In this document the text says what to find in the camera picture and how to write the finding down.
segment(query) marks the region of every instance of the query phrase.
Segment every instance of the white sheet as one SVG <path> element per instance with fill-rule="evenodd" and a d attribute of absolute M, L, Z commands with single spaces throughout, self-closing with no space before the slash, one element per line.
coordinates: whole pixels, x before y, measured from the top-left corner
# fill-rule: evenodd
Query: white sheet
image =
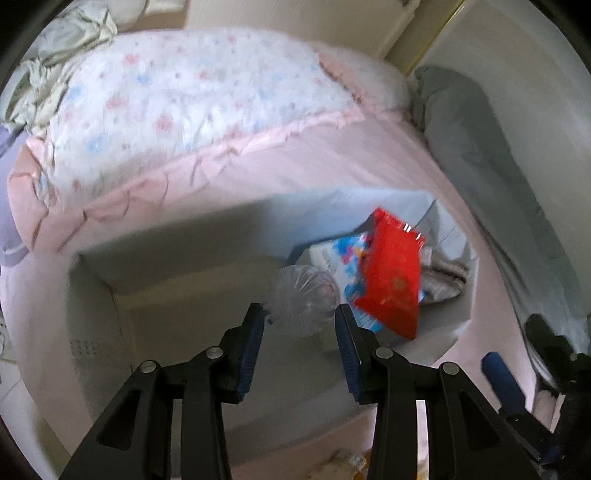
<path fill-rule="evenodd" d="M 44 136 L 84 54 L 116 35 L 117 27 L 101 3 L 64 10 L 35 39 L 12 74 L 0 95 L 0 122 Z"/>

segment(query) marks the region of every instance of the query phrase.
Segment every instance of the metal screw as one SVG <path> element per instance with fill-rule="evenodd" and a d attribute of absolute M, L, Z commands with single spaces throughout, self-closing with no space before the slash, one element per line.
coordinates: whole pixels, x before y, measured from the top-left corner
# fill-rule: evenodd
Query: metal screw
<path fill-rule="evenodd" d="M 394 352 L 387 346 L 381 346 L 380 348 L 376 348 L 375 355 L 380 358 L 388 359 L 394 356 Z"/>
<path fill-rule="evenodd" d="M 448 375 L 457 375 L 460 372 L 460 367 L 454 362 L 445 362 L 443 364 L 443 371 Z"/>
<path fill-rule="evenodd" d="M 215 360 L 216 358 L 220 358 L 223 355 L 223 350 L 218 346 L 213 346 L 207 349 L 207 358 L 211 360 Z"/>
<path fill-rule="evenodd" d="M 150 374 L 156 370 L 156 362 L 152 360 L 146 360 L 139 366 L 139 371 L 143 374 Z"/>

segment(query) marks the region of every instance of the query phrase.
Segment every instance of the red packet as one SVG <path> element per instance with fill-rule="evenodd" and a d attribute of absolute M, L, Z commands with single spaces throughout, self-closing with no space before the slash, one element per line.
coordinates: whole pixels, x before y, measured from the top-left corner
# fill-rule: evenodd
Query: red packet
<path fill-rule="evenodd" d="M 364 265 L 366 294 L 355 300 L 355 306 L 413 340 L 421 283 L 418 252 L 425 239 L 381 207 L 374 219 L 374 238 Z"/>

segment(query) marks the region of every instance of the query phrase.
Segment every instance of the bedroom wall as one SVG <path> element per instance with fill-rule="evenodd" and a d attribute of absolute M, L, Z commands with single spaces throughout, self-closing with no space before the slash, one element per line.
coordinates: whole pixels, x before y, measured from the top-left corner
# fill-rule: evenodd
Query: bedroom wall
<path fill-rule="evenodd" d="M 483 86 L 591 313 L 591 75 L 528 0 L 476 0 L 465 10 L 421 64 L 456 69 Z"/>
<path fill-rule="evenodd" d="M 421 0 L 190 0 L 186 28 L 271 28 L 384 58 Z"/>
<path fill-rule="evenodd" d="M 386 61 L 408 74 L 462 3 L 463 0 L 422 0 L 413 20 L 386 55 Z"/>

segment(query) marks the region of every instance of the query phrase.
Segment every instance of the plastic bottle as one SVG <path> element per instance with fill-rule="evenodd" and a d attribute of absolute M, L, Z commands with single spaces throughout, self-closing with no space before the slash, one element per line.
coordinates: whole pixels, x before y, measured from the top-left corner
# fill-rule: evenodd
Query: plastic bottle
<path fill-rule="evenodd" d="M 339 303 L 339 288 L 328 272 L 308 265 L 290 265 L 279 270 L 272 280 L 264 307 L 273 328 L 305 338 L 333 324 Z"/>

